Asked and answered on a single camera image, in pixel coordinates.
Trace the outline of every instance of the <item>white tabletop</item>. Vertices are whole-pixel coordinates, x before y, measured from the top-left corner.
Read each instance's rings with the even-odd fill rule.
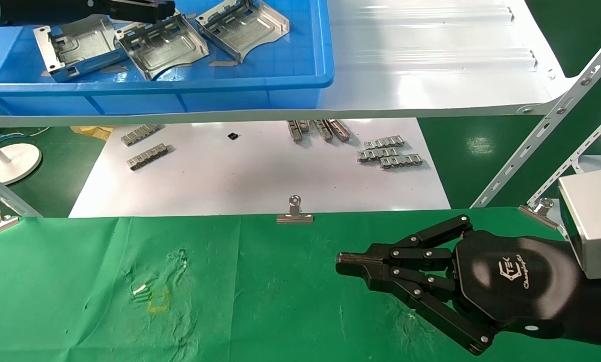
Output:
[[[295,144],[285,121],[168,124],[131,147],[120,137],[137,126],[117,128],[69,217],[285,213],[294,194],[305,213],[450,208],[416,119],[343,122],[353,135],[347,144],[325,142],[314,126]],[[393,135],[423,165],[387,171],[356,161],[363,141]],[[175,150],[128,168],[126,160],[160,143]]]

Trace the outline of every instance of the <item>white shelf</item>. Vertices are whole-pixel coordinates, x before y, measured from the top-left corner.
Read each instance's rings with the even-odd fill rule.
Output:
[[[330,0],[335,80],[316,110],[3,117],[0,126],[546,114],[568,90],[524,0]]]
[[[69,217],[278,214],[298,194],[306,213],[449,209],[416,119],[345,120],[353,138],[328,144],[312,127],[301,144],[287,122],[169,124],[138,144],[117,128],[97,159]],[[240,137],[230,140],[229,133]],[[424,163],[383,170],[356,162],[363,141],[402,135],[404,154]],[[131,171],[126,160],[163,142],[175,148]]]

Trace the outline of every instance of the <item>blue plastic bin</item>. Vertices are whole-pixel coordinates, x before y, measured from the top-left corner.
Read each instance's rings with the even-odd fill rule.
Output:
[[[252,50],[243,64],[212,67],[229,56],[209,43],[211,55],[166,71],[158,81],[128,71],[95,72],[57,84],[31,27],[0,28],[0,115],[136,115],[224,110],[316,108],[334,79],[328,0],[269,0],[289,19],[290,32]],[[183,14],[201,14],[220,0],[179,0]]]

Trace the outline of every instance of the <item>green floor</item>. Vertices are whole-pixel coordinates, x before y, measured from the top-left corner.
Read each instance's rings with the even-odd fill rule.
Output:
[[[527,3],[565,74],[579,74],[601,46],[601,0]],[[470,206],[540,119],[533,115],[419,119],[452,208]],[[601,79],[491,206],[524,203],[600,123]],[[69,128],[52,128],[25,142],[36,144],[44,160],[12,189],[44,216],[68,216],[104,142]],[[601,154],[601,137],[588,153]]]

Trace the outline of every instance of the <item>robotic hand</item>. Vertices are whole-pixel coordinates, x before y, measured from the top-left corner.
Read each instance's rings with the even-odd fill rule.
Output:
[[[437,248],[459,236],[454,250]],[[393,294],[474,355],[501,331],[601,344],[601,279],[587,278],[569,242],[495,236],[460,215],[395,244],[342,252],[336,269]],[[437,270],[447,277],[427,274]]]
[[[0,0],[0,27],[62,25],[93,14],[154,24],[174,12],[172,0]]]

